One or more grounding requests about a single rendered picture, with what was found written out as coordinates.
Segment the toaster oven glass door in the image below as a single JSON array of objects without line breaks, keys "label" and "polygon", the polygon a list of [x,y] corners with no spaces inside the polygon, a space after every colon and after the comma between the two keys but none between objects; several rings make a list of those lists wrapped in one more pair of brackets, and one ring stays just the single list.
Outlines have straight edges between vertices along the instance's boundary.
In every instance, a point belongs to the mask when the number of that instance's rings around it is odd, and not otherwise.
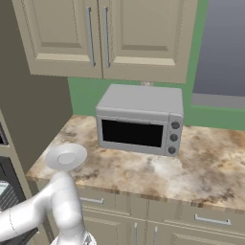
[{"label": "toaster oven glass door", "polygon": [[164,155],[167,141],[167,122],[151,124],[116,122],[117,118],[97,116],[99,145],[147,154]]}]

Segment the grey toaster oven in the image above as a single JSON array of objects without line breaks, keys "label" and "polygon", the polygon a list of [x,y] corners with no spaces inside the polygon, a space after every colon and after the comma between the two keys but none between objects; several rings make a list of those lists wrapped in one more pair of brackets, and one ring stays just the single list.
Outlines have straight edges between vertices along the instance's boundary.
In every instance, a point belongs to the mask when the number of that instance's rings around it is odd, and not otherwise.
[{"label": "grey toaster oven", "polygon": [[[183,96],[179,88],[112,84],[96,106],[97,116],[167,122],[163,156],[178,155],[184,123]],[[173,129],[173,122],[179,122],[180,128]],[[171,134],[178,135],[176,142],[170,140]],[[175,154],[168,153],[170,146],[176,148]]]}]

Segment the beige tall oven cabinet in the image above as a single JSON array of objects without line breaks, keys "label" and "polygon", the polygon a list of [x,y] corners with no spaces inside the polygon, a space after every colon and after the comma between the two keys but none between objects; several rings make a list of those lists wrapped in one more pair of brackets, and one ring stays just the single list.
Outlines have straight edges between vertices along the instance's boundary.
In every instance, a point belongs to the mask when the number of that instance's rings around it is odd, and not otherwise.
[{"label": "beige tall oven cabinet", "polygon": [[72,116],[68,80],[30,73],[13,4],[0,0],[0,111],[14,170],[26,197],[37,186],[26,173]]}]

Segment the black built-in oven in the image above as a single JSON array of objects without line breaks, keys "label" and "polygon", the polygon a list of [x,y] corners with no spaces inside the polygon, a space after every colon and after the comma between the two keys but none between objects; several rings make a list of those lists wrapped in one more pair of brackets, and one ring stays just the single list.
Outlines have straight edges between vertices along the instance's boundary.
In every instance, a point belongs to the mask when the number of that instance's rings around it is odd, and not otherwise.
[{"label": "black built-in oven", "polygon": [[0,156],[0,184],[7,184],[6,188],[0,191],[0,211],[26,200],[10,157]]}]

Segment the white round plate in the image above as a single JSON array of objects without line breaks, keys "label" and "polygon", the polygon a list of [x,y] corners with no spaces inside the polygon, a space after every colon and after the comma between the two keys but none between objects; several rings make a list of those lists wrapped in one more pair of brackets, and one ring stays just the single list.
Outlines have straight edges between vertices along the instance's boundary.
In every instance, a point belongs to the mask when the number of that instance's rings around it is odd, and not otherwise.
[{"label": "white round plate", "polygon": [[54,170],[69,171],[81,166],[87,158],[84,146],[66,143],[53,147],[45,157],[46,165]]}]

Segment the beige drawer front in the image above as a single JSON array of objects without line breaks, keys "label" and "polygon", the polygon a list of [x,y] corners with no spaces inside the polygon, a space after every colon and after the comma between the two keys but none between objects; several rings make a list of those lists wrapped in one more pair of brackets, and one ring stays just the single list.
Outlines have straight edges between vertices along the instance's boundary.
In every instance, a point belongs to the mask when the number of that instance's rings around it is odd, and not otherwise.
[{"label": "beige drawer front", "polygon": [[131,193],[115,192],[109,189],[79,189],[79,197],[101,199],[103,204],[82,202],[85,208],[92,208],[116,214],[125,214],[133,218],[146,219],[147,200]]},{"label": "beige drawer front", "polygon": [[[232,225],[219,225],[209,222],[194,220],[194,215],[226,221],[231,219]],[[200,226],[204,228],[219,229],[245,234],[245,214],[223,212],[213,208],[197,208],[191,205],[183,205],[178,201],[149,201],[148,219],[156,222],[173,221],[186,225]]]}]

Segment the beige base cupboard door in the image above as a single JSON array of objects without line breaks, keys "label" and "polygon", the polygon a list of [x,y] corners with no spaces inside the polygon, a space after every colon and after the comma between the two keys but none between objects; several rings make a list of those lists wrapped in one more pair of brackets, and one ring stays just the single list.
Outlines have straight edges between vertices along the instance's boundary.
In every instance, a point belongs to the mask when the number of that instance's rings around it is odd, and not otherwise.
[{"label": "beige base cupboard door", "polygon": [[92,209],[84,209],[83,218],[98,245],[134,245],[135,222],[138,222],[137,245],[145,245],[145,220]]},{"label": "beige base cupboard door", "polygon": [[153,245],[155,226],[157,245],[245,245],[245,237],[155,222],[147,223],[146,245]]}]

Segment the grey window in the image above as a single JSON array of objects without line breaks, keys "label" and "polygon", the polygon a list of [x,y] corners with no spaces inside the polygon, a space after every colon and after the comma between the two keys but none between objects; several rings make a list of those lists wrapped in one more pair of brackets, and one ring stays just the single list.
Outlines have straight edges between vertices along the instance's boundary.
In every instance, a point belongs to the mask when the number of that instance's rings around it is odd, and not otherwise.
[{"label": "grey window", "polygon": [[245,0],[209,0],[191,102],[245,109]]}]

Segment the beige wall cupboard door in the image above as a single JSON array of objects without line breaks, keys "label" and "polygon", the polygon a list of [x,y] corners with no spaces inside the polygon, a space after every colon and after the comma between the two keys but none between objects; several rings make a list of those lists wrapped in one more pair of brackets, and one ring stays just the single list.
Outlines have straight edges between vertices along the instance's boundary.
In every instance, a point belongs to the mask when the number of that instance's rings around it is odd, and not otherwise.
[{"label": "beige wall cupboard door", "polygon": [[[98,0],[12,0],[30,73],[101,78]],[[96,66],[91,67],[86,23],[91,7]]]},{"label": "beige wall cupboard door", "polygon": [[[98,0],[103,76],[186,82],[198,0]],[[110,67],[105,68],[103,7]]]}]

